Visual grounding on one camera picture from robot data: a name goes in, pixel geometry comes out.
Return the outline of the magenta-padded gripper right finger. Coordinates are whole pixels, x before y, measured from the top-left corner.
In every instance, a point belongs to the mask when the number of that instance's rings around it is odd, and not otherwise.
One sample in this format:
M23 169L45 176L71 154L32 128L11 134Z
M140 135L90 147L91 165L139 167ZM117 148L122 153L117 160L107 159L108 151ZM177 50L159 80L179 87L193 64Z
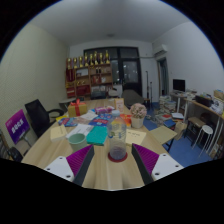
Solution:
M183 169L167 153L157 154L137 144L132 144L132 155L145 185Z

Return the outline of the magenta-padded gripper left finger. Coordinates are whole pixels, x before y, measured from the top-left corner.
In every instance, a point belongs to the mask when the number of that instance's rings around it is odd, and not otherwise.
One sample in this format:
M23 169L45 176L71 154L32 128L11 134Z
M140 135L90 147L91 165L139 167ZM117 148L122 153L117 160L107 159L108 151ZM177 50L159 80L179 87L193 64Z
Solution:
M81 186L94 156L94 146L86 146L68 157L59 156L45 171Z

